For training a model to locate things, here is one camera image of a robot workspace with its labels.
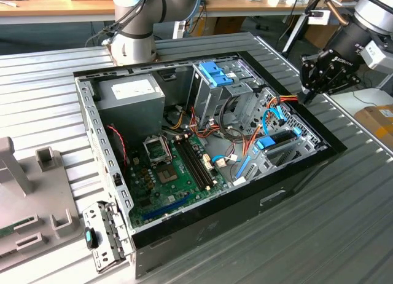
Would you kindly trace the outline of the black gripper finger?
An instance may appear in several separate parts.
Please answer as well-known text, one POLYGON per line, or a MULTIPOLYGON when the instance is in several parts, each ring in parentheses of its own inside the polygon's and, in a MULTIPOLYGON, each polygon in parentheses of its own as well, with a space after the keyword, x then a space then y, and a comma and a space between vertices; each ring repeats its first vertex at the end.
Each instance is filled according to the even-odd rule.
POLYGON ((302 55, 300 57, 302 65, 299 76, 302 83, 302 90, 298 93, 298 101, 303 105, 308 105, 312 102, 318 92, 318 87, 316 85, 318 56, 318 54, 314 54, 302 55))
POLYGON ((329 66, 325 71, 313 71, 307 89, 306 104, 312 102, 316 95, 329 95, 350 88, 360 83, 360 78, 345 67, 329 66))

